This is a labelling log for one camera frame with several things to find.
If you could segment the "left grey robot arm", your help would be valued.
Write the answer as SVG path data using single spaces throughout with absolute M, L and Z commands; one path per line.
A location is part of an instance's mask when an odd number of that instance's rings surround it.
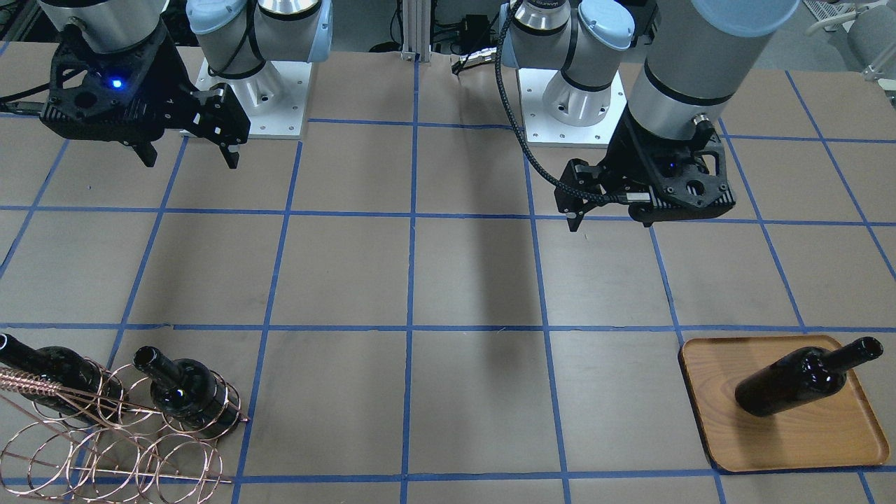
M 522 35 L 509 29 L 499 62 L 436 59 L 412 66 L 392 57 L 333 55 L 311 90 L 304 131 L 302 211 L 373 214 L 490 215 L 522 213 L 528 163 L 542 185 L 551 179 L 586 193 L 619 197 L 630 217 L 657 221 L 713 219 L 737 205 L 719 135 L 705 125 L 720 117 L 719 99 L 688 106 L 682 139 L 660 127 L 673 99 L 697 99 L 730 77 L 740 84 L 752 55 L 723 53 L 694 29 L 659 33 L 636 68 L 623 63 L 623 88 L 607 89 L 608 133 L 559 118 L 586 92 L 601 55 L 578 53 L 560 71 L 518 66 Z M 346 67 L 338 69 L 337 64 Z

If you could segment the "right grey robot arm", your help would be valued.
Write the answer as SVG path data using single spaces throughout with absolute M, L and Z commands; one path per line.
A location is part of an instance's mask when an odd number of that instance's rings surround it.
M 145 166 L 169 129 L 220 149 L 230 168 L 251 120 L 286 100 L 276 62 L 327 60 L 328 1 L 189 1 L 214 83 L 198 88 L 161 19 L 160 1 L 41 1 L 58 30 L 41 123 L 65 139 L 116 141 Z

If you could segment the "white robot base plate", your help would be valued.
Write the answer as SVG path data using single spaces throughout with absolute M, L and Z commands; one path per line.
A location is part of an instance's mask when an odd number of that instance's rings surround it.
M 300 140 L 316 65 L 273 61 L 254 76 L 224 80 L 251 121 L 250 139 Z

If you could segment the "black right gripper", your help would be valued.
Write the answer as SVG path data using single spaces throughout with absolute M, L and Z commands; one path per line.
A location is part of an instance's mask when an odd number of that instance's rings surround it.
M 101 54 L 79 27 L 67 23 L 53 55 L 41 122 L 66 139 L 119 141 L 134 146 L 147 168 L 167 129 L 185 129 L 220 146 L 236 169 L 251 122 L 233 90 L 193 86 L 163 22 L 134 47 Z

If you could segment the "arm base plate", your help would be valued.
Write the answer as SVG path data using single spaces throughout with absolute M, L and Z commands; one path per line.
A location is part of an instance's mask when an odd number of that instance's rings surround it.
M 560 71 L 521 68 L 517 77 L 526 139 L 531 146 L 608 146 L 627 105 L 619 73 L 611 86 L 598 92 L 573 88 Z

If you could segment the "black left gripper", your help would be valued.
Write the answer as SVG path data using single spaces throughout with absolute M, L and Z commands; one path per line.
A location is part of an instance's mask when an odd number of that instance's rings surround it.
M 713 219 L 736 205 L 719 135 L 705 114 L 691 119 L 681 141 L 650 133 L 624 111 L 602 161 L 589 165 L 574 157 L 560 182 L 603 198 L 595 203 L 556 188 L 557 210 L 566 214 L 569 232 L 607 203 L 627 205 L 631 219 L 646 228 L 656 221 Z

